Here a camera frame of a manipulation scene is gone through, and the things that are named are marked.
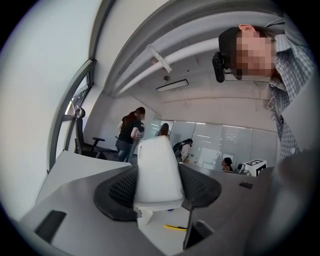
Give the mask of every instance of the black backpack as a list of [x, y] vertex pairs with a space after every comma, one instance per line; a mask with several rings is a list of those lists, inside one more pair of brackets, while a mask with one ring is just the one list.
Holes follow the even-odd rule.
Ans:
[[180, 156], [182, 147], [183, 147], [184, 145], [186, 145], [186, 144], [188, 144], [188, 143], [182, 144], [182, 142], [178, 142], [177, 144], [175, 144], [175, 145], [173, 146], [173, 148], [172, 148], [172, 149], [173, 149], [173, 153], [174, 153], [174, 155], [175, 155], [176, 157]]

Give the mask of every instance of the man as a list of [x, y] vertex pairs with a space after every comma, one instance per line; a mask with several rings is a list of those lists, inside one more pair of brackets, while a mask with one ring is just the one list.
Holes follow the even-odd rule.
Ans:
[[270, 77], [272, 108], [283, 159], [299, 152], [295, 137], [282, 112], [295, 99], [315, 69], [315, 59], [303, 36], [284, 15], [285, 34], [273, 37], [268, 29], [241, 24], [219, 36], [225, 63], [237, 79], [242, 75]]

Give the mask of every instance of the black t-shirt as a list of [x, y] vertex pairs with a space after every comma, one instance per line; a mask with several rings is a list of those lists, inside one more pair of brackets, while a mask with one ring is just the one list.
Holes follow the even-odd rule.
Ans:
[[131, 123], [125, 125], [125, 120], [127, 116], [124, 116], [122, 118], [122, 127], [121, 127], [121, 132], [119, 134], [118, 140], [122, 142], [126, 142], [129, 144], [132, 144], [134, 142], [134, 139], [131, 138], [131, 133], [134, 127], [140, 128], [141, 122], [137, 119], [133, 119]]

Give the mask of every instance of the long brown hair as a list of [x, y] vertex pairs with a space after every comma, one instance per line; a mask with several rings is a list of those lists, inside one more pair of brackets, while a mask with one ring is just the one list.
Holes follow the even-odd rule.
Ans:
[[169, 133], [169, 124], [166, 122], [161, 126], [160, 132], [157, 136], [168, 136]]
[[136, 119], [136, 115], [145, 114], [146, 110], [144, 107], [138, 107], [135, 111], [132, 111], [124, 120], [124, 126], [127, 126], [132, 123], [134, 119]]

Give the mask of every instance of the woman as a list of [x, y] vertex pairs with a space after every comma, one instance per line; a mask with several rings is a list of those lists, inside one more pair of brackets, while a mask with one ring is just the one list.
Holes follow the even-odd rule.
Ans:
[[249, 24], [231, 27], [219, 36], [224, 65], [230, 67], [237, 79], [242, 75], [270, 77], [269, 88], [275, 100], [272, 111], [282, 159], [300, 151], [282, 112], [306, 85], [317, 66], [308, 44], [286, 14], [284, 21], [284, 34], [276, 36], [268, 29]]
[[183, 162], [184, 160], [186, 160], [189, 156], [189, 150], [192, 147], [192, 143], [194, 141], [191, 138], [188, 138], [184, 141], [181, 141], [179, 143], [179, 146], [177, 147], [177, 156], [176, 156], [176, 161], [179, 164], [180, 162]]
[[223, 172], [225, 172], [225, 173], [233, 173], [234, 172], [234, 170], [231, 167], [232, 160], [230, 157], [226, 157], [225, 159], [223, 159], [221, 165], [222, 165]]
[[155, 136], [167, 136], [169, 138], [169, 124], [166, 122], [161, 126], [161, 129], [156, 132]]
[[129, 115], [124, 116], [118, 124], [117, 128], [120, 134], [115, 144], [118, 151], [116, 161], [123, 162], [129, 155], [136, 134], [141, 126], [141, 120], [145, 118], [145, 114], [146, 110], [143, 107], [139, 107]]

